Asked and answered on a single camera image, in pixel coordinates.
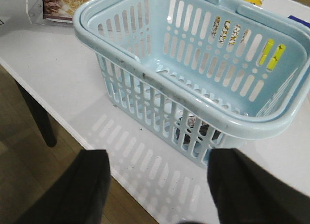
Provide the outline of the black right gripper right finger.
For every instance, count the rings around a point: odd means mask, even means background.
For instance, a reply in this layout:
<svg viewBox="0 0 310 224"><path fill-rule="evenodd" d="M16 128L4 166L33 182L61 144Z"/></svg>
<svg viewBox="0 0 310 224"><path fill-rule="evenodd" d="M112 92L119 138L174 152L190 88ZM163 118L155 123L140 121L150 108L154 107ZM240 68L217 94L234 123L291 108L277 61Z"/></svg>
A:
<svg viewBox="0 0 310 224"><path fill-rule="evenodd" d="M310 198L237 149L213 149L207 181L222 224L308 224Z"/></svg>

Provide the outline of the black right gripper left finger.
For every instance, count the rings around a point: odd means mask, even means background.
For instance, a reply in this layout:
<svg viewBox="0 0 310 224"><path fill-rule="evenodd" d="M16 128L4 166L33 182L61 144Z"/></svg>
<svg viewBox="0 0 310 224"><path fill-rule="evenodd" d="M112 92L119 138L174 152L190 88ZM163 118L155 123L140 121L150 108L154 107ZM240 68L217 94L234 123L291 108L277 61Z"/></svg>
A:
<svg viewBox="0 0 310 224"><path fill-rule="evenodd" d="M81 150L61 177L15 223L99 224L110 182L107 151Z"/></svg>

